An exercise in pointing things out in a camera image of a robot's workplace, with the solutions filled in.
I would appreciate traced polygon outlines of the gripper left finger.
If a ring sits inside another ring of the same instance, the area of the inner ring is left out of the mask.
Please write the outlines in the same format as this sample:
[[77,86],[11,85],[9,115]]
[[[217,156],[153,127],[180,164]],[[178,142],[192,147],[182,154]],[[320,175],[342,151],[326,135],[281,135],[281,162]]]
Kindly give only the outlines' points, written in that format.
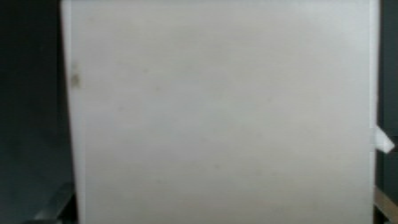
[[79,224],[75,185],[66,183],[25,224]]

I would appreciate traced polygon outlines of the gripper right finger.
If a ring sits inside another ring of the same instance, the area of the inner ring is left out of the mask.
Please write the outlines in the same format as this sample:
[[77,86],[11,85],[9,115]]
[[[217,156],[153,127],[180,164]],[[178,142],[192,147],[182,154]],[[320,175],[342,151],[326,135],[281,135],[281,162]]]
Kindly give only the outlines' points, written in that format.
[[375,190],[375,195],[374,195],[375,208],[381,211],[390,224],[398,224],[398,205],[395,204],[381,188],[375,187],[374,190]]

